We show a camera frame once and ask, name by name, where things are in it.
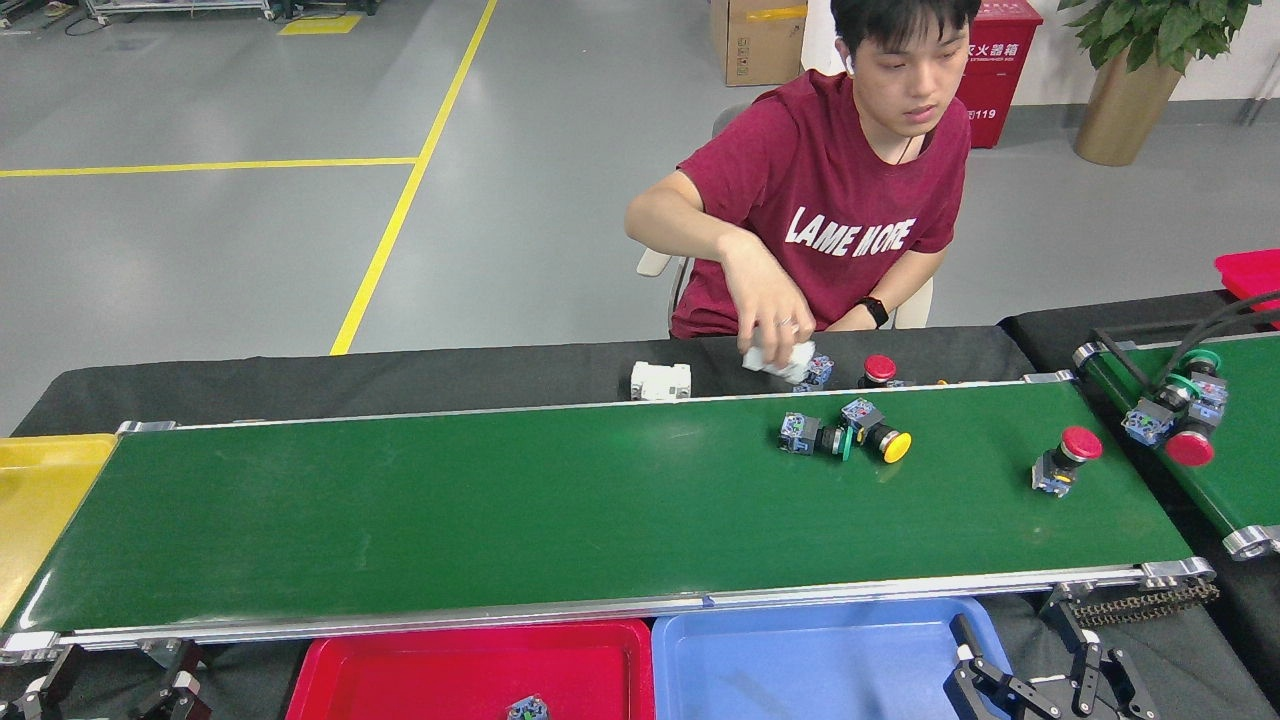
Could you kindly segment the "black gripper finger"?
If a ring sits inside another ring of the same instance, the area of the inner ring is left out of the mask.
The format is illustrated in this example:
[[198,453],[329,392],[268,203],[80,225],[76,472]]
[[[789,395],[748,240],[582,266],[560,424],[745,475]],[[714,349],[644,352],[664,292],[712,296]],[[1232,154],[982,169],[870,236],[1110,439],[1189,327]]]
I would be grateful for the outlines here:
[[1071,712],[1079,719],[1161,719],[1135,661],[1120,648],[1106,650],[1091,630],[1076,632]]
[[175,661],[161,685],[134,705],[136,719],[210,719],[212,710],[198,697],[200,683],[195,669],[200,659],[189,656]]
[[1060,705],[1046,693],[986,660],[966,615],[955,615],[948,629],[957,644],[957,661],[945,682],[945,694],[957,717],[996,719],[993,708],[1010,719],[1062,717]]
[[14,700],[5,702],[5,719],[64,719],[61,702],[79,678],[78,648],[29,650],[6,653],[6,665],[51,662],[47,673],[33,679]]

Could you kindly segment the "person's right hand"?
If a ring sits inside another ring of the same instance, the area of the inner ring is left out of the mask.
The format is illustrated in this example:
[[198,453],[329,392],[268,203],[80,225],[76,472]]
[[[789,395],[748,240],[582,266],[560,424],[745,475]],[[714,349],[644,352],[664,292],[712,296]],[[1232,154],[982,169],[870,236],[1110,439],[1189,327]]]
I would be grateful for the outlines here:
[[732,247],[719,264],[739,314],[739,350],[758,348],[773,366],[790,364],[795,346],[814,332],[800,288],[759,243]]

